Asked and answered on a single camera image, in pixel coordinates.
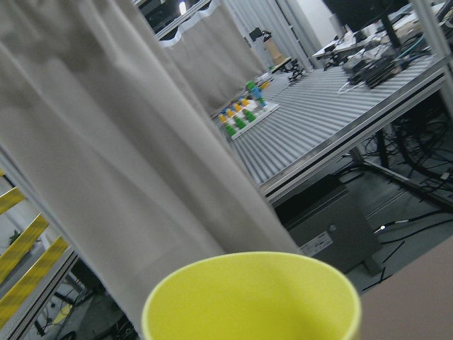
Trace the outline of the yellow cup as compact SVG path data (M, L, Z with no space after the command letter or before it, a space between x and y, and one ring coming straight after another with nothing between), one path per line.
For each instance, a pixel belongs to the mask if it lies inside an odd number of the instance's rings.
M142 312L146 339L359 339L361 324L360 297L338 269L269 251L184 266Z

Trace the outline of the coloured toy peg set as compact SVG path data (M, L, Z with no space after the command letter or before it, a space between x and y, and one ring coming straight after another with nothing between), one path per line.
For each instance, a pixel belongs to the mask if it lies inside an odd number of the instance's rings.
M259 85L247 83L246 91L236 101L220 110L217 119L229 140L239 139L280 107L263 97L263 90L269 85L270 81Z

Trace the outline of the beige curtain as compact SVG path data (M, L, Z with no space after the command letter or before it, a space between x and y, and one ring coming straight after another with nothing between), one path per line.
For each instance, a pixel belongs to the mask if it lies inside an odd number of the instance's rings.
M131 1L1 2L1 152L136 330L174 270L297 249Z

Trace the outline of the ribbed aluminium table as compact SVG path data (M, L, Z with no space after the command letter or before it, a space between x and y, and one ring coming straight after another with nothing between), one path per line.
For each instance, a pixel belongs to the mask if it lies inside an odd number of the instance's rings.
M416 59L373 89L348 86L339 67L313 71L291 86L279 75L265 90L277 109L230 145L265 197L276 203L446 80L445 60L432 56Z

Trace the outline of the grey control cabinet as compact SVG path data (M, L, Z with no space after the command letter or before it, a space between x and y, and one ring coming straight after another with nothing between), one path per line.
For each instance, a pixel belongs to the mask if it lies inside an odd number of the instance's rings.
M373 255L381 248L354 195L327 175L275 208L300 252L343 273L363 264L371 276L382 270Z

